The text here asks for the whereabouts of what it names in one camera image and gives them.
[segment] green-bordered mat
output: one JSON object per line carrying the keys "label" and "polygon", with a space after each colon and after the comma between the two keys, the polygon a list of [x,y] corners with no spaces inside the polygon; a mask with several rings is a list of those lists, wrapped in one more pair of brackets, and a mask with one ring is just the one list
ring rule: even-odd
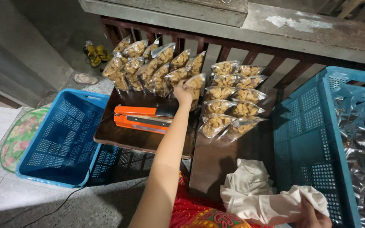
{"label": "green-bordered mat", "polygon": [[43,107],[28,111],[13,125],[0,152],[0,162],[6,171],[15,173],[16,165],[28,148],[48,110],[49,108]]}

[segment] hand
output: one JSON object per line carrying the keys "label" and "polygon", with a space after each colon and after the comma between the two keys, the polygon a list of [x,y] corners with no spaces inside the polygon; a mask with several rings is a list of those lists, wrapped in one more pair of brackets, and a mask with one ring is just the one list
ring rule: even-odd
{"label": "hand", "polygon": [[313,208],[306,197],[301,199],[302,218],[297,222],[297,228],[331,228],[332,221]]}
{"label": "hand", "polygon": [[181,80],[176,87],[174,87],[174,96],[177,98],[180,106],[191,105],[192,90],[183,88],[184,81]]}

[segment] white towel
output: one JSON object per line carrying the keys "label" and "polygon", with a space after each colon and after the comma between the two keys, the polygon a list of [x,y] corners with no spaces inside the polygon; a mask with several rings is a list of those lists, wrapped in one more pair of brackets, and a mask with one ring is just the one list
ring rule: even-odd
{"label": "white towel", "polygon": [[221,186],[227,212],[269,226],[296,222],[304,195],[317,211],[329,216],[326,198],[313,187],[294,185],[289,191],[273,195],[268,177],[263,162],[238,159],[237,170],[226,175],[225,185]]}

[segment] speckled floor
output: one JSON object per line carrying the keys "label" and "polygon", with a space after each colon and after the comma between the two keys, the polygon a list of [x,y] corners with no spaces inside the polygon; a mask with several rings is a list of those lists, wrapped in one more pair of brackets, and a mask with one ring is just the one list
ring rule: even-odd
{"label": "speckled floor", "polygon": [[[113,83],[100,78],[98,84],[86,86],[76,84],[70,78],[65,88],[110,94]],[[54,97],[45,99],[40,106],[49,106]],[[14,123],[28,110],[23,108]],[[190,167],[190,160],[184,163]],[[136,179],[131,177],[119,183],[82,189],[74,193],[60,210],[28,227],[127,227],[139,203],[145,179],[139,175]],[[21,228],[53,212],[74,190],[19,179],[14,173],[3,170],[0,164],[0,228]]]}

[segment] perforated basket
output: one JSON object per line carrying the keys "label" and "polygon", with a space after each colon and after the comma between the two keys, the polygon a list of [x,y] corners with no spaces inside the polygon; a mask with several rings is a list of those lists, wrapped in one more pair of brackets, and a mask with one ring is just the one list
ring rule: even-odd
{"label": "perforated basket", "polygon": [[326,67],[272,113],[277,189],[311,185],[321,191],[337,227],[361,227],[331,96],[352,80],[365,82],[365,71]]}
{"label": "perforated basket", "polygon": [[[93,140],[108,99],[99,93],[62,90],[23,154],[16,175],[69,188],[84,186],[90,174],[99,177],[117,152],[116,147]],[[94,166],[98,154],[99,164]]]}

